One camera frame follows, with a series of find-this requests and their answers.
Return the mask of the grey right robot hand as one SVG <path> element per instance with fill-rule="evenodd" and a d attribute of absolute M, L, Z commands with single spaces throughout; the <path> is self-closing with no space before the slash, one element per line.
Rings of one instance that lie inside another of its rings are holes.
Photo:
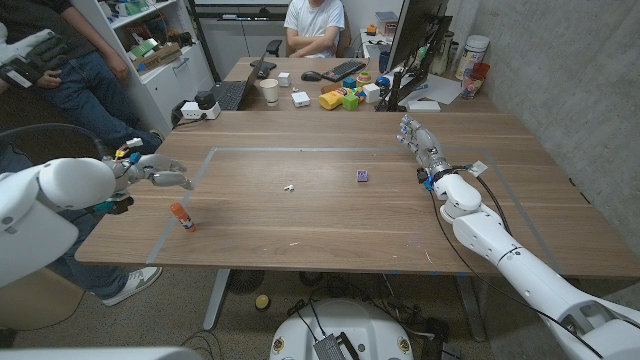
<path fill-rule="evenodd" d="M 400 128 L 402 134 L 397 139 L 416 155 L 416 161 L 433 181 L 453 172 L 453 167 L 444 157 L 440 142 L 432 132 L 409 114 L 403 116 Z"/>

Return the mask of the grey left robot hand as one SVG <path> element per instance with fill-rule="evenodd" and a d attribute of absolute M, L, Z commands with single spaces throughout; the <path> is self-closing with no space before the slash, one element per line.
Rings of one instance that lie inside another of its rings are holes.
<path fill-rule="evenodd" d="M 136 152 L 118 164 L 108 161 L 107 165 L 115 166 L 113 173 L 116 192 L 124 191 L 144 179 L 157 187 L 181 186 L 186 190 L 194 189 L 192 182 L 185 176 L 186 166 L 162 154 L 141 155 Z"/>

